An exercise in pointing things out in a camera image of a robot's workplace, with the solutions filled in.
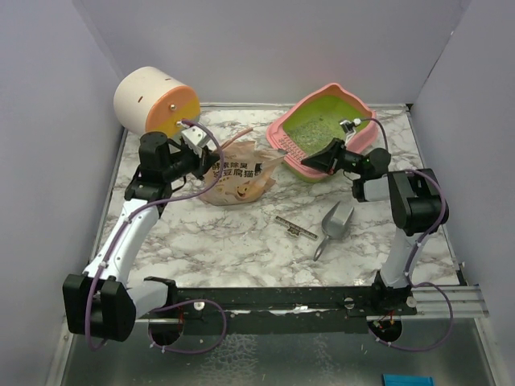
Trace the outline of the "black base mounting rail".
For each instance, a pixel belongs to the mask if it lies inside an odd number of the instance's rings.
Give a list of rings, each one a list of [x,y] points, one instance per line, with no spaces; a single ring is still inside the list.
[[[135,295],[137,318],[160,332],[186,335],[282,335],[315,332],[364,334],[369,318],[413,316],[411,288],[362,286],[180,288],[148,277]]]

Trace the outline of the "green cat litter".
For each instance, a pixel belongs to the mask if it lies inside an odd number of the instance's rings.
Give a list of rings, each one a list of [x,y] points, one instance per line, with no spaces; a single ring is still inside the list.
[[[291,120],[283,124],[283,129],[289,138],[308,155],[322,150],[333,138],[344,138],[339,118],[331,115],[291,117]]]

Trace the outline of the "cream orange cylinder container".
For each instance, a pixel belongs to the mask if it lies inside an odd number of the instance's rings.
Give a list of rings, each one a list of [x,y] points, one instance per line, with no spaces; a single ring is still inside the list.
[[[121,81],[113,95],[113,110],[120,124],[139,137],[157,131],[174,138],[183,119],[199,119],[200,99],[192,87],[147,66]]]

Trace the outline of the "pink green litter box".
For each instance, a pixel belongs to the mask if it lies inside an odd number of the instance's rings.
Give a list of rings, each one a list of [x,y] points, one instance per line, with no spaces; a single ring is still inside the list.
[[[340,126],[344,119],[360,118],[348,148],[361,153],[377,139],[377,114],[359,97],[340,84],[330,83],[305,96],[266,130],[266,140],[274,149],[286,151],[284,162],[298,178],[317,183],[326,174],[308,168],[301,161],[327,146],[333,138],[344,138]]]

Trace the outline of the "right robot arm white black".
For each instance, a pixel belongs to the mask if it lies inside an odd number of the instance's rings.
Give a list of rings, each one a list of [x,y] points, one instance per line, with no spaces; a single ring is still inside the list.
[[[352,181],[352,196],[360,203],[389,200],[396,232],[369,295],[369,304],[378,314],[388,314],[409,296],[413,288],[411,276],[426,239],[449,216],[447,201],[433,170],[390,171],[390,161],[391,154],[384,148],[358,154],[337,138],[301,161],[302,165],[328,175],[339,170],[358,175]]]

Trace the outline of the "grey metal scoop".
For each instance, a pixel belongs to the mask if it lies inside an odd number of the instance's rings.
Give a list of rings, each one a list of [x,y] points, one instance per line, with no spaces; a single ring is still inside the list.
[[[332,240],[341,240],[351,222],[354,212],[354,206],[343,201],[337,202],[325,215],[322,220],[321,228],[323,231],[323,239],[313,256],[313,261],[317,261],[323,254],[325,248]]]

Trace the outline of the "beige cat litter bag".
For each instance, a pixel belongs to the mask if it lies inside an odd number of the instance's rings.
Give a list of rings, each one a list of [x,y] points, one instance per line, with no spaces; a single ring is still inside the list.
[[[215,206],[252,203],[276,183],[273,174],[286,151],[258,150],[256,142],[249,139],[251,132],[251,129],[244,129],[221,145],[225,162],[216,162],[204,176],[204,181],[209,185],[219,172],[222,176],[212,189],[200,196],[204,203]]]

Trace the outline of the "blue object at bottom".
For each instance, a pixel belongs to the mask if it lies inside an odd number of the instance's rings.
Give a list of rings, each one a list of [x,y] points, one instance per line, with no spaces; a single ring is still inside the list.
[[[404,376],[383,374],[384,386],[434,386],[434,380],[428,376]]]

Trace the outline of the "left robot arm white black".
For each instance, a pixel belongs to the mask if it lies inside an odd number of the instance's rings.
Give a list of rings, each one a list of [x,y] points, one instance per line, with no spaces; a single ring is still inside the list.
[[[162,132],[145,133],[138,148],[139,164],[126,188],[121,214],[104,246],[80,274],[63,283],[68,329],[76,335],[125,341],[138,318],[154,311],[175,313],[173,281],[147,278],[128,287],[130,270],[150,230],[173,197],[173,182],[188,175],[203,178],[217,154],[208,148],[212,136],[202,129],[183,129],[175,141]]]

